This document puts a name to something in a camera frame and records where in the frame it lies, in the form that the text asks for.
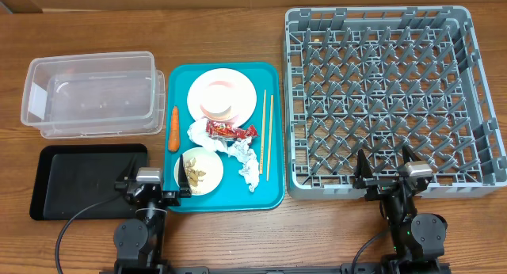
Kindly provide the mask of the pink bowl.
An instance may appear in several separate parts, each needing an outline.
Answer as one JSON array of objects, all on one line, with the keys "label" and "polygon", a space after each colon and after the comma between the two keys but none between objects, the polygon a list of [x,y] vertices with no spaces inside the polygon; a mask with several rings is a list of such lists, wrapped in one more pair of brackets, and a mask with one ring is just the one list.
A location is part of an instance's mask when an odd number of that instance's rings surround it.
[{"label": "pink bowl", "polygon": [[234,117],[235,88],[230,82],[214,81],[202,89],[200,110],[211,120],[230,120]]}]

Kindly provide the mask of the large pink plate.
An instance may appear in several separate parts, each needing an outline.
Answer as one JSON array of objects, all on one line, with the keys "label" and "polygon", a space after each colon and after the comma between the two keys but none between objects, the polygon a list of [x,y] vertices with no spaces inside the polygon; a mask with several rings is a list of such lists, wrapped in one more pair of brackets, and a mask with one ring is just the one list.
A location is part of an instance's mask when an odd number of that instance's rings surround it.
[{"label": "large pink plate", "polygon": [[234,117],[230,120],[216,120],[234,127],[243,125],[254,113],[257,105],[257,92],[253,83],[241,72],[230,68],[216,68],[201,74],[190,86],[187,107],[194,120],[208,119],[200,110],[202,89],[211,82],[230,82],[234,88]]}]

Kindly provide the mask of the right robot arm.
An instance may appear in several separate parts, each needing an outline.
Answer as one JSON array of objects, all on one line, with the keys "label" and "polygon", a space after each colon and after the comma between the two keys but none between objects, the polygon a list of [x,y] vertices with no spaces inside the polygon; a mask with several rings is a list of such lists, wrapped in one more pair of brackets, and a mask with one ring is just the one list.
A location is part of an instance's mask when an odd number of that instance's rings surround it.
[{"label": "right robot arm", "polygon": [[350,272],[360,270],[360,255],[373,242],[391,235],[395,252],[384,255],[378,264],[362,265],[366,273],[450,273],[438,258],[444,255],[448,223],[437,214],[417,212],[414,197],[427,189],[433,170],[408,146],[402,148],[403,164],[394,179],[375,179],[362,150],[357,154],[353,187],[366,191],[367,201],[378,201],[388,228],[367,241],[356,253]]}]

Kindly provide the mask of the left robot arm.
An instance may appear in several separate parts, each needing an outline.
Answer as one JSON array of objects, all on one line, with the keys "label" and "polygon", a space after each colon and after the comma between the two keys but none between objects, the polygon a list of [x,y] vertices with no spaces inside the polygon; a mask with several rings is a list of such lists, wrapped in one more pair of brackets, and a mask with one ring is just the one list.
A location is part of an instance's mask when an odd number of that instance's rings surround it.
[{"label": "left robot arm", "polygon": [[168,207],[179,207],[183,198],[192,196],[184,164],[179,162],[178,189],[163,189],[163,171],[137,167],[132,157],[116,179],[114,189],[135,207],[135,217],[121,223],[113,241],[117,250],[115,273],[175,273],[162,258]]}]

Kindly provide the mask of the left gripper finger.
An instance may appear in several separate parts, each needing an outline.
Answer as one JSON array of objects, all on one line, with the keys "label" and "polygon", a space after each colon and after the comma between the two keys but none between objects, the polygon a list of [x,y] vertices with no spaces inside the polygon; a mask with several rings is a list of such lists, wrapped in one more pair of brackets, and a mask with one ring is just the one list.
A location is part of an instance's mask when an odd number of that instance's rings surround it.
[{"label": "left gripper finger", "polygon": [[136,164],[137,156],[134,155],[131,157],[129,163],[124,168],[124,170],[120,174],[121,181],[129,181],[135,176],[135,164]]},{"label": "left gripper finger", "polygon": [[179,193],[181,195],[190,195],[191,194],[191,188],[189,185],[189,180],[187,178],[186,172],[185,172],[185,164],[184,164],[184,158],[183,155],[180,155],[179,163],[178,163],[178,184],[180,191]]}]

